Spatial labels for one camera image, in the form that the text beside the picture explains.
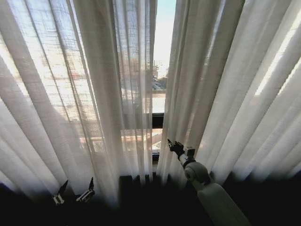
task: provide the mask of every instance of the curtain fold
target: curtain fold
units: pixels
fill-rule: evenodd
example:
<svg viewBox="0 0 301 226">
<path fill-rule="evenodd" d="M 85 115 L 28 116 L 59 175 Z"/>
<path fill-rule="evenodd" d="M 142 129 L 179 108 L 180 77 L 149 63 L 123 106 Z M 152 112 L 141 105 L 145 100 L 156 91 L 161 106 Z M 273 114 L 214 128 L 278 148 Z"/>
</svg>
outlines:
<svg viewBox="0 0 301 226">
<path fill-rule="evenodd" d="M 184 185 L 185 176 L 167 138 L 199 146 L 238 24 L 240 0 L 176 3 L 162 144 L 157 173 Z"/>
<path fill-rule="evenodd" d="M 152 178 L 156 2 L 1 0 L 0 179 L 32 199 Z"/>
</svg>

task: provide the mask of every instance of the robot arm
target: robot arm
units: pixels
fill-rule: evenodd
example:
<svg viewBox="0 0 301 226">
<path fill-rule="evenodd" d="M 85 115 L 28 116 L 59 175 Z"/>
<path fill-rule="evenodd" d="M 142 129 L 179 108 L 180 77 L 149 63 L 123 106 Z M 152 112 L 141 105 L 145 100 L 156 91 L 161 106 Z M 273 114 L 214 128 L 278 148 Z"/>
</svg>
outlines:
<svg viewBox="0 0 301 226">
<path fill-rule="evenodd" d="M 184 168 L 186 178 L 192 183 L 198 193 L 198 198 L 217 226 L 249 226 L 251 225 L 243 212 L 234 203 L 227 192 L 208 174 L 204 165 L 193 158 L 194 149 L 188 148 L 187 154 L 181 143 L 172 144 L 168 140 L 171 151 L 178 155 Z"/>
</svg>

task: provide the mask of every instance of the white curtain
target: white curtain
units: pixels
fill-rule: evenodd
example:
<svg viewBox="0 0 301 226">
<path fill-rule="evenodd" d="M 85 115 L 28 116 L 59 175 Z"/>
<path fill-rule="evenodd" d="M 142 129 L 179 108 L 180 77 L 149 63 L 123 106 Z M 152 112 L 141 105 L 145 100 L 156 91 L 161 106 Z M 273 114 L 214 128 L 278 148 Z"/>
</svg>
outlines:
<svg viewBox="0 0 301 226">
<path fill-rule="evenodd" d="M 198 147 L 238 24 L 240 0 L 178 0 L 157 174 L 185 176 L 166 140 Z"/>
<path fill-rule="evenodd" d="M 0 183 L 32 199 L 68 179 L 118 203 L 152 174 L 156 2 L 0 1 Z"/>
<path fill-rule="evenodd" d="M 165 110 L 169 119 L 164 121 L 163 139 L 170 137 L 196 148 L 196 160 L 221 184 L 231 172 L 238 180 L 292 177 L 301 170 L 301 1 L 246 0 L 240 16 L 240 1 L 200 1 L 191 11 L 193 4 L 194 1 L 190 5 L 177 3 L 176 19 L 182 27 L 175 25 L 174 42 L 179 43 L 175 55 L 181 61 L 171 62 L 176 72 L 173 84 L 168 83 L 172 87 L 168 87 Z M 197 27 L 190 22 L 192 12 L 205 4 L 207 10 L 198 9 L 195 17 L 209 18 L 208 13 L 214 21 L 220 21 L 221 31 L 215 37 L 210 19 L 204 23 L 198 19 Z M 210 6 L 219 7 L 222 16 L 210 13 Z M 227 36 L 234 34 L 228 28 L 231 21 L 222 27 L 226 15 L 233 17 L 233 29 L 235 18 L 239 19 L 233 41 Z M 212 28 L 205 30 L 204 24 Z M 189 39 L 197 37 L 198 29 L 214 44 L 204 48 L 198 45 L 199 39 Z M 226 51 L 221 52 L 224 45 L 231 46 L 228 56 Z M 196 59 L 195 51 L 205 54 Z M 190 60 L 191 66 L 183 68 L 189 57 L 195 62 Z M 226 64 L 215 64 L 218 60 Z M 198 80 L 191 79 L 190 73 Z M 197 92 L 191 89 L 192 82 Z M 189 120 L 183 121 L 183 114 Z M 165 146 L 164 143 L 159 173 L 170 173 L 184 184 L 180 164 Z"/>
</svg>

